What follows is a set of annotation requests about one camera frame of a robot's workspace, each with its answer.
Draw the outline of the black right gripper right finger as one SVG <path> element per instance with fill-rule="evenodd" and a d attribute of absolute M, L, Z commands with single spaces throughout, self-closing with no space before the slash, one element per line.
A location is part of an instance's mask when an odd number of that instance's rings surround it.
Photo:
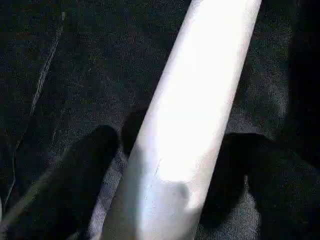
<path fill-rule="evenodd" d="M 247 176 L 262 240 L 320 238 L 320 172 L 297 153 L 258 134 L 228 134 L 232 157 Z"/>

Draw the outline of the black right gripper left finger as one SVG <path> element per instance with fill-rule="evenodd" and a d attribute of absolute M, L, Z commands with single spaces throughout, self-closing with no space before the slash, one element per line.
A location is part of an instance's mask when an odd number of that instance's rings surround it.
<path fill-rule="evenodd" d="M 86 231 L 118 147 L 109 125 L 73 143 L 4 216 L 4 238 L 66 240 Z"/>

